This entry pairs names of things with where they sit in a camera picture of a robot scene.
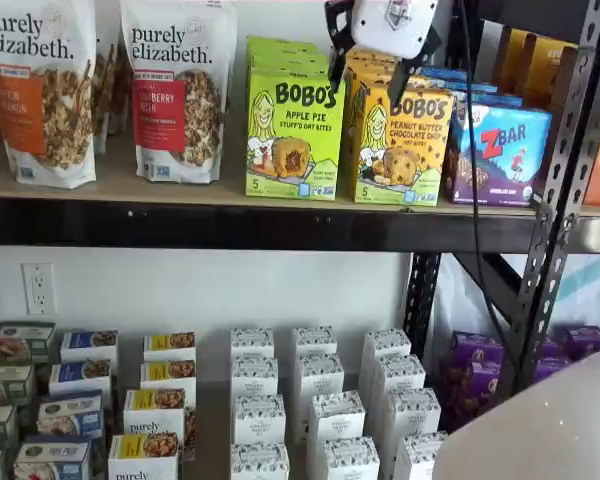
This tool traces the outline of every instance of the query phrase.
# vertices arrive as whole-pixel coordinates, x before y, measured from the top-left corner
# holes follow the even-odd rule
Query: orange label
[[[0,64],[0,129],[11,148],[45,153],[42,107],[42,78],[28,67]]]

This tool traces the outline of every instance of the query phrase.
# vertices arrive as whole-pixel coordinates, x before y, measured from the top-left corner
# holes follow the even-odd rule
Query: granola bag
[[[120,37],[119,0],[94,0],[96,15],[96,66],[91,86],[93,147],[96,155],[105,152],[113,83]]]
[[[233,4],[122,0],[133,69],[137,174],[151,181],[209,183],[220,173]]]
[[[93,0],[0,0],[0,129],[18,182],[96,179],[95,51]]]

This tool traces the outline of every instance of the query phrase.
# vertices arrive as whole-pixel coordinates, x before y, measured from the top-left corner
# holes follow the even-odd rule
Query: black cable
[[[475,134],[473,131],[473,99],[471,83],[473,82],[473,69],[471,68],[471,46],[470,46],[470,37],[469,37],[469,21],[467,19],[467,10],[464,4],[464,0],[457,0],[460,4],[460,18],[462,21],[462,30],[464,33],[464,55],[465,55],[465,69],[467,70],[467,115],[469,116],[469,149],[471,155],[471,183],[473,189],[473,236],[476,243],[476,260],[478,266],[478,279],[482,285],[478,285],[481,287],[482,294],[484,296],[484,302],[487,305],[487,310],[489,312],[489,319],[493,324],[493,327],[496,329],[496,333],[500,339],[500,343],[504,348],[505,355],[507,359],[517,367],[517,360],[513,356],[513,352],[511,351],[511,347],[509,346],[509,342],[507,342],[507,338],[505,336],[502,327],[500,326],[500,322],[496,317],[496,313],[493,310],[493,305],[491,302],[491,297],[487,292],[487,284],[484,281],[484,273],[482,271],[482,252],[480,249],[480,232],[478,229],[478,175],[477,175],[477,164],[476,164],[476,141]]]

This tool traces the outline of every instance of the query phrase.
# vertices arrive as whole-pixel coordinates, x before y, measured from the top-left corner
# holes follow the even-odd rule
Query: electrical outlet
[[[56,299],[53,289],[53,265],[23,263],[22,278],[29,315],[55,315]]]

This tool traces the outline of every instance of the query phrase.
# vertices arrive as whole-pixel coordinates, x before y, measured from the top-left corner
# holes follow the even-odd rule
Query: red label
[[[133,80],[136,145],[184,151],[184,91],[184,81],[174,80],[172,72],[136,71]]]

